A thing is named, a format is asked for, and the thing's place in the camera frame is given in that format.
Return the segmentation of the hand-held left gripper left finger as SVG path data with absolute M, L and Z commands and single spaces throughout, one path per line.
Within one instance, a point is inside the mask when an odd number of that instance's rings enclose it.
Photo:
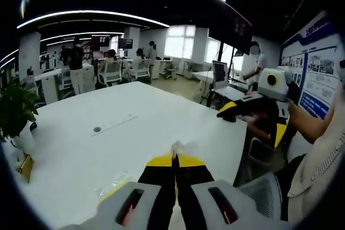
M 110 191 L 96 214 L 62 229 L 168 229 L 176 202 L 176 153 L 150 160 L 138 181 Z

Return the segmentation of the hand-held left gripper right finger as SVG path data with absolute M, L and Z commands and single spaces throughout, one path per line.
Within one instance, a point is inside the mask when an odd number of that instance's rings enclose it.
M 184 229 L 292 229 L 281 219 L 281 191 L 272 173 L 234 187 L 214 180 L 198 158 L 176 153 L 176 188 Z

